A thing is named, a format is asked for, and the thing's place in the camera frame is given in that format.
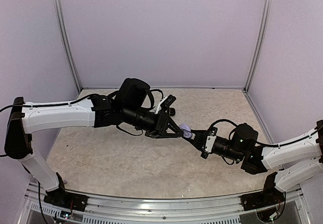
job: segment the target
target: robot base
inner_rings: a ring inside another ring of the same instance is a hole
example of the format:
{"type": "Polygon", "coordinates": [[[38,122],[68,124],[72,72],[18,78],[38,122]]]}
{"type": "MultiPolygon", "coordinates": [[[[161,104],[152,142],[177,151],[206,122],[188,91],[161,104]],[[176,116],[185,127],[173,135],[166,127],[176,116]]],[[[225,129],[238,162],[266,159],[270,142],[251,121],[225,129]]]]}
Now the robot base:
{"type": "Polygon", "coordinates": [[[56,173],[59,180],[59,187],[53,191],[46,192],[44,202],[66,208],[68,210],[78,210],[84,212],[87,199],[86,195],[70,193],[65,190],[62,177],[56,173]]]}
{"type": "Polygon", "coordinates": [[[241,196],[245,211],[259,209],[284,202],[284,194],[275,188],[275,176],[277,172],[268,175],[262,191],[241,196]]]}

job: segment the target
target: speckled floor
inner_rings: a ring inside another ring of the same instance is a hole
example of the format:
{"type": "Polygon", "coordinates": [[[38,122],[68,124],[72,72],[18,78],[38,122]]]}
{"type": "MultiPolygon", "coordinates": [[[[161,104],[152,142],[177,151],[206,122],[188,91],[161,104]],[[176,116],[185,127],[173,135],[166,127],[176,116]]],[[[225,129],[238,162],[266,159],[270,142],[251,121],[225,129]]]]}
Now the speckled floor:
{"type": "MultiPolygon", "coordinates": [[[[192,129],[207,129],[217,119],[260,126],[241,90],[163,89],[177,100],[174,121],[192,129]]],[[[83,90],[80,97],[112,90],[83,90]]],[[[134,131],[133,127],[122,127],[134,131]]],[[[228,137],[232,126],[220,123],[218,135],[228,137]]],[[[133,137],[111,126],[64,128],[52,148],[48,164],[67,180],[66,188],[122,197],[192,198],[262,189],[268,173],[250,175],[241,164],[227,165],[221,157],[200,157],[183,139],[133,137]]]]}

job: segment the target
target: black wire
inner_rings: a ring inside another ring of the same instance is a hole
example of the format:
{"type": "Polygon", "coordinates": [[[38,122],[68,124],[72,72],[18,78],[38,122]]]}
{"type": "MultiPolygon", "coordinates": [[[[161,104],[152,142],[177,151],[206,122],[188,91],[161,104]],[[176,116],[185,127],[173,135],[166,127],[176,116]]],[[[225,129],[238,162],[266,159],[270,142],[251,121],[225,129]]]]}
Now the black wire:
{"type": "Polygon", "coordinates": [[[24,107],[24,108],[40,108],[40,107],[53,107],[53,106],[64,106],[64,105],[70,105],[70,104],[76,104],[88,97],[94,96],[94,95],[99,95],[99,94],[89,94],[85,97],[82,97],[80,99],[71,101],[70,103],[58,103],[58,104],[35,104],[35,105],[26,105],[26,104],[11,104],[11,105],[7,105],[5,107],[3,107],[2,109],[0,109],[0,113],[3,112],[6,109],[12,108],[12,107],[24,107]]]}
{"type": "Polygon", "coordinates": [[[161,98],[161,99],[163,99],[163,98],[164,98],[164,93],[163,93],[163,91],[162,91],[162,90],[160,90],[160,89],[152,89],[152,90],[151,90],[151,92],[155,92],[155,91],[157,91],[157,92],[161,93],[161,96],[162,96],[162,98],[161,98]]]}
{"type": "Polygon", "coordinates": [[[141,135],[143,134],[143,130],[142,130],[142,129],[140,129],[140,130],[141,130],[141,133],[140,133],[139,135],[136,135],[136,134],[132,134],[132,133],[130,133],[130,132],[128,132],[128,131],[126,131],[126,130],[122,129],[122,128],[121,128],[121,127],[119,127],[119,126],[116,126],[116,128],[117,128],[118,130],[120,130],[120,131],[122,131],[122,132],[125,132],[125,133],[127,133],[127,134],[129,134],[129,135],[131,135],[131,136],[134,136],[134,137],[139,137],[139,136],[141,136],[141,135]]]}
{"type": "Polygon", "coordinates": [[[48,222],[46,221],[46,218],[45,218],[45,215],[44,215],[44,212],[42,211],[42,207],[41,207],[41,201],[40,201],[40,182],[38,182],[38,202],[39,202],[39,208],[40,208],[40,213],[41,213],[41,216],[44,220],[44,222],[46,224],[48,224],[48,222]]]}
{"type": "Polygon", "coordinates": [[[231,132],[230,132],[230,134],[229,134],[229,140],[231,141],[232,139],[231,139],[231,135],[232,135],[232,133],[234,133],[236,131],[236,129],[233,129],[231,132]]]}
{"type": "Polygon", "coordinates": [[[233,126],[235,126],[235,127],[237,127],[237,126],[238,126],[238,125],[237,125],[237,124],[235,124],[233,121],[230,121],[230,120],[228,120],[228,119],[220,119],[220,120],[217,120],[217,121],[213,122],[213,123],[210,125],[209,129],[211,129],[211,128],[212,128],[212,127],[214,127],[217,123],[220,123],[220,122],[228,122],[228,123],[230,123],[231,125],[233,125],[233,126]]]}
{"type": "Polygon", "coordinates": [[[278,145],[278,144],[265,144],[265,143],[258,142],[258,141],[256,143],[258,143],[261,146],[265,146],[265,147],[282,147],[282,146],[287,146],[287,145],[290,145],[290,144],[293,144],[293,143],[296,143],[296,142],[300,142],[300,141],[305,140],[307,138],[310,138],[311,136],[313,136],[315,133],[317,133],[322,128],[323,128],[323,126],[319,127],[317,130],[315,130],[314,132],[312,132],[310,135],[307,135],[305,137],[302,137],[302,138],[299,138],[299,139],[296,139],[294,141],[287,142],[287,143],[284,143],[284,144],[281,144],[281,145],[278,145]]]}
{"type": "Polygon", "coordinates": [[[283,206],[283,209],[282,209],[282,212],[279,214],[279,216],[274,219],[274,220],[277,220],[279,217],[281,217],[284,213],[284,210],[285,210],[285,206],[286,206],[286,192],[284,192],[284,206],[283,206]]]}
{"type": "Polygon", "coordinates": [[[224,160],[224,162],[226,162],[227,165],[233,165],[234,164],[234,160],[232,160],[232,163],[229,163],[224,157],[222,157],[222,159],[224,160]]]}
{"type": "MultiPolygon", "coordinates": [[[[228,122],[228,123],[230,123],[230,124],[232,124],[233,126],[235,126],[235,127],[237,127],[238,125],[237,124],[235,124],[234,122],[232,122],[232,121],[230,121],[230,120],[228,120],[228,119],[220,119],[220,120],[217,120],[217,121],[215,121],[215,122],[213,122],[211,125],[210,125],[210,127],[209,127],[209,129],[211,129],[211,127],[213,127],[215,124],[217,124],[217,123],[220,123],[220,122],[228,122]]],[[[262,143],[262,142],[258,142],[258,141],[256,141],[256,143],[258,143],[260,146],[264,146],[264,147],[282,147],[282,146],[287,146],[287,145],[290,145],[290,144],[293,144],[293,143],[296,143],[296,142],[300,142],[300,141],[302,141],[302,140],[305,140],[305,139],[307,139],[307,138],[310,138],[311,136],[313,136],[315,133],[317,133],[319,130],[321,130],[321,129],[323,129],[323,126],[321,126],[321,127],[319,127],[318,129],[316,129],[314,132],[312,132],[310,135],[307,135],[307,136],[305,136],[305,137],[302,137],[302,138],[299,138],[299,139],[296,139],[296,140],[294,140],[294,141],[291,141],[291,142],[287,142],[287,143],[284,143],[284,144],[281,144],[281,145],[278,145],[278,144],[266,144],[266,143],[262,143]]]]}

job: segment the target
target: lavender wall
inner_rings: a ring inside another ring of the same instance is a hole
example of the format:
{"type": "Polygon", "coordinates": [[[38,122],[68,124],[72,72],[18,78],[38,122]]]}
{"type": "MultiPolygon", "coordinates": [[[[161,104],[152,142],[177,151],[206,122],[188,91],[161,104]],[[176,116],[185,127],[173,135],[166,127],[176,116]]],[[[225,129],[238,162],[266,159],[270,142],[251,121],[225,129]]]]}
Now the lavender wall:
{"type": "MultiPolygon", "coordinates": [[[[250,90],[275,141],[323,119],[323,0],[273,0],[250,90]]],[[[322,223],[323,175],[302,184],[313,223],[322,223]]]]}
{"type": "MultiPolygon", "coordinates": [[[[53,1],[0,0],[0,5],[0,108],[17,96],[37,102],[75,98],[53,1]]],[[[0,154],[9,113],[0,114],[0,154]]],[[[34,134],[33,146],[44,157],[57,132],[34,134]]],[[[14,223],[30,177],[8,157],[0,158],[0,166],[0,222],[14,223]]]]}
{"type": "Polygon", "coordinates": [[[264,0],[62,0],[83,87],[242,88],[264,0]]]}

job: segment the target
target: white arm segment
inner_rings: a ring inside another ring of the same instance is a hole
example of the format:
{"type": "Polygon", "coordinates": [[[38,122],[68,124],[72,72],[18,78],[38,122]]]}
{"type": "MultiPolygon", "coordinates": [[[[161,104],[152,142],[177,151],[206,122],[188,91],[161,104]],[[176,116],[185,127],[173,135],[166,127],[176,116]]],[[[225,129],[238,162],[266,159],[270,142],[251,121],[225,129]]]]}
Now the white arm segment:
{"type": "MultiPolygon", "coordinates": [[[[304,136],[309,136],[313,133],[315,129],[310,130],[309,132],[287,140],[285,142],[278,143],[278,145],[282,145],[287,142],[291,142],[297,139],[300,139],[304,136]]],[[[300,160],[303,158],[309,157],[318,157],[322,155],[319,144],[316,143],[316,139],[318,138],[318,133],[315,133],[313,136],[302,140],[297,143],[293,143],[287,146],[282,146],[280,148],[277,147],[265,147],[262,150],[263,160],[262,163],[266,169],[270,170],[279,165],[286,164],[288,162],[300,160]]]]}
{"type": "Polygon", "coordinates": [[[33,149],[33,154],[18,159],[18,161],[40,182],[44,190],[52,191],[59,187],[57,175],[37,150],[33,149]]]}
{"type": "MultiPolygon", "coordinates": [[[[26,105],[40,104],[59,104],[70,103],[53,102],[53,103],[32,103],[27,102],[26,105]]],[[[33,132],[62,127],[93,127],[95,120],[95,112],[92,111],[93,104],[90,99],[84,99],[76,104],[64,106],[49,107],[32,107],[22,108],[25,116],[22,123],[26,134],[33,132]]]]}
{"type": "Polygon", "coordinates": [[[323,164],[319,162],[319,159],[320,157],[309,158],[284,171],[279,171],[275,177],[275,188],[280,192],[285,192],[293,186],[323,173],[323,164]]]}

